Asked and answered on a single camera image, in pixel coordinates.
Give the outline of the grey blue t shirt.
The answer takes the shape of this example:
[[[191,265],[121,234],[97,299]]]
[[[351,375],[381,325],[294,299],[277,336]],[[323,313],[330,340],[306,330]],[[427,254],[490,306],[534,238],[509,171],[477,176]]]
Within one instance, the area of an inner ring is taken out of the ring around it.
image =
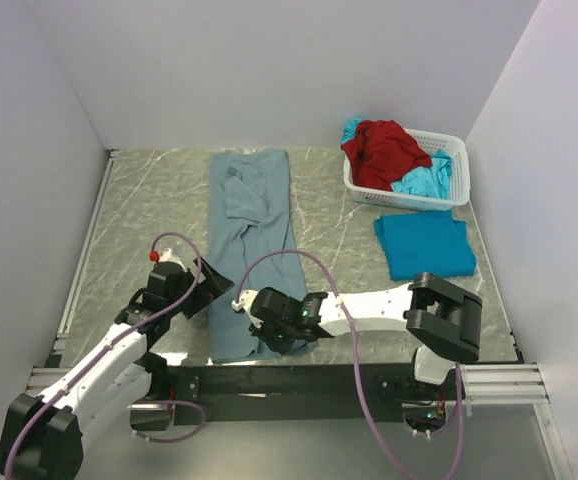
[[[284,150],[214,153],[209,164],[208,263],[238,283],[253,261],[297,247],[291,224],[290,168]],[[208,308],[214,364],[271,359],[277,354],[249,333],[250,320],[232,309],[236,289]]]

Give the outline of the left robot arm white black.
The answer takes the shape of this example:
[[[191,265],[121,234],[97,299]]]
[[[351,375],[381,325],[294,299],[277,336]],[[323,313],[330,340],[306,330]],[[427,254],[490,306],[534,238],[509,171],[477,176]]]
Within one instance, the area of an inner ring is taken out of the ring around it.
[[[177,407],[205,412],[178,398],[166,359],[151,350],[175,316],[192,318],[234,286],[203,258],[194,263],[190,270],[165,253],[77,365],[40,393],[12,401],[0,437],[3,478],[75,478],[86,449],[133,404],[158,405],[166,420]]]

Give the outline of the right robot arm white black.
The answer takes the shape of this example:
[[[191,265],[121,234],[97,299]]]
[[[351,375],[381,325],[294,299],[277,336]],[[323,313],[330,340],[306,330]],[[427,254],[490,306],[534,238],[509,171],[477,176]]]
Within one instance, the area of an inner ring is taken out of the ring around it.
[[[351,332],[407,332],[421,346],[413,357],[418,382],[440,385],[456,363],[480,358],[482,299],[443,278],[418,274],[387,290],[309,293],[299,300],[274,288],[244,290],[232,302],[249,332],[286,355],[297,340],[315,342]]]

